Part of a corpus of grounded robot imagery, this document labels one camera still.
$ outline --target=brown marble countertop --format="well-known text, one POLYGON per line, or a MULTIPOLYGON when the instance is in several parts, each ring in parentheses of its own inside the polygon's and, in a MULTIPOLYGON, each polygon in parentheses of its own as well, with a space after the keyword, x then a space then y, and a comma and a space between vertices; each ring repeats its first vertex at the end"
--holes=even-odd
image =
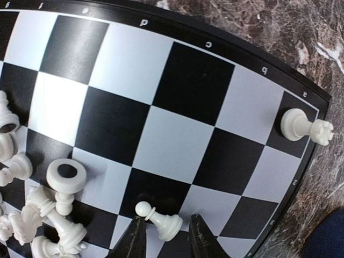
POLYGON ((251 42, 333 97, 336 135, 317 147, 296 199, 255 257, 296 258, 309 234, 344 204, 344 4, 341 0, 137 0, 193 16, 251 42))

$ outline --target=chessboard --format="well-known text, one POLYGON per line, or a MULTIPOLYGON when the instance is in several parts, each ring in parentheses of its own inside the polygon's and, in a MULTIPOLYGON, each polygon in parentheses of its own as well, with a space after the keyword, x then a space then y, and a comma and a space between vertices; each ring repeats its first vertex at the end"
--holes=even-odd
MULTIPOLYGON (((20 211, 32 185, 52 191, 48 165, 70 158, 87 170, 67 217, 88 231, 81 258, 107 256, 142 200, 184 220, 171 242, 147 223, 147 258, 190 257, 194 213, 230 257, 251 257, 315 148, 283 137, 281 117, 299 108, 324 119, 330 96, 234 36, 128 5, 0 0, 0 90, 34 168, 0 188, 2 210, 20 211)), ((38 235, 59 240, 49 221, 38 235)), ((11 237, 0 256, 31 258, 30 244, 11 237)))

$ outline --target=black hole in piece base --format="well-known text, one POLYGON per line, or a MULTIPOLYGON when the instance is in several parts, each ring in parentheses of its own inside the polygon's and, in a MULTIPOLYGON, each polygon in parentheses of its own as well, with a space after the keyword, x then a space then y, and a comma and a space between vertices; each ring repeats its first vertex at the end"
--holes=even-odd
POLYGON ((58 166, 58 173, 64 178, 73 178, 77 174, 77 169, 68 164, 62 164, 58 166))
POLYGON ((12 132, 14 129, 16 129, 16 127, 17 127, 16 124, 4 125, 3 127, 0 128, 0 133, 9 133, 9 132, 12 132))

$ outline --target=dark blue fabric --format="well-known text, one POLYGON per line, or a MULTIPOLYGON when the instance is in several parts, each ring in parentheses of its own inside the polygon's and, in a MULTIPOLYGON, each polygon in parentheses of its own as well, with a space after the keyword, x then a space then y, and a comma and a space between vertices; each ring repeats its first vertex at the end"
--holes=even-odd
POLYGON ((327 216, 308 237, 302 258, 344 258, 344 207, 327 216))

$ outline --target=pile of chess pieces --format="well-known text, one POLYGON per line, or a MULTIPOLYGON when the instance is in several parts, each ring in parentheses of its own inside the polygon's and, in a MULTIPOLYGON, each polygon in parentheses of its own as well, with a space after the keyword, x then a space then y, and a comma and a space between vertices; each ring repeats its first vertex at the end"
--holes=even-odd
MULTIPOLYGON (((10 160, 9 168, 0 171, 0 187, 10 184, 14 178, 26 180, 33 173, 30 159, 23 153, 15 154, 13 132, 20 124, 18 116, 8 109, 8 103, 6 93, 0 91, 0 162, 10 160)), ((322 120, 312 123, 300 109, 291 109, 284 114, 281 130, 291 141, 309 135, 314 142, 326 146, 333 138, 331 123, 322 120)), ((79 253, 87 248, 87 244, 82 242, 87 230, 65 216, 73 210, 74 194, 85 187, 87 172, 75 160, 58 159, 49 165, 46 177, 49 186, 56 191, 55 198, 47 197, 43 186, 31 187, 21 212, 13 211, 0 216, 0 240, 7 241, 14 236, 21 245, 31 242, 35 258, 79 258, 79 253), (38 227, 47 219, 59 235, 58 243, 51 242, 45 236, 36 236, 38 227)), ((183 224, 177 214, 159 214, 147 202, 139 202, 135 211, 157 227, 159 238, 164 241, 172 240, 183 224)))

